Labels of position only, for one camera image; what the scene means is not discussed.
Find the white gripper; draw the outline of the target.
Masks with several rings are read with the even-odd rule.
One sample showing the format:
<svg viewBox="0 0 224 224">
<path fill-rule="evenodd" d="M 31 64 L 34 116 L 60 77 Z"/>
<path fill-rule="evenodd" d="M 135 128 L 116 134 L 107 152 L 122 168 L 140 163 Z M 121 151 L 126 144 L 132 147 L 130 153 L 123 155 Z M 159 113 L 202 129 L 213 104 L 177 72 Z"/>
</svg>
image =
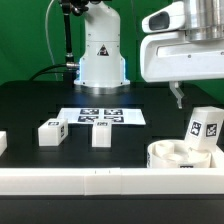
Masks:
<svg viewBox="0 0 224 224">
<path fill-rule="evenodd" d="M 179 81 L 224 78 L 224 40 L 188 42 L 184 31 L 146 36 L 140 47 L 141 76 L 146 82 L 170 82 L 183 108 Z"/>
</svg>

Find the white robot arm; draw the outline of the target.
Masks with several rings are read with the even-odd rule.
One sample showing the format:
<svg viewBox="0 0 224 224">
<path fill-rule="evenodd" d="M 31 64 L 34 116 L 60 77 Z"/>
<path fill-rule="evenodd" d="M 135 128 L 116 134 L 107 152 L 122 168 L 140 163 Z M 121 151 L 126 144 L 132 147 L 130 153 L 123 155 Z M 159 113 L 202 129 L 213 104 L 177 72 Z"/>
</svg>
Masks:
<svg viewBox="0 0 224 224">
<path fill-rule="evenodd" d="M 145 17 L 140 74 L 148 82 L 167 82 L 183 104 L 180 83 L 224 78 L 224 0 L 174 0 Z M 105 3 L 89 3 L 85 13 L 85 53 L 77 85 L 95 94 L 125 86 L 120 55 L 120 17 Z"/>
</svg>

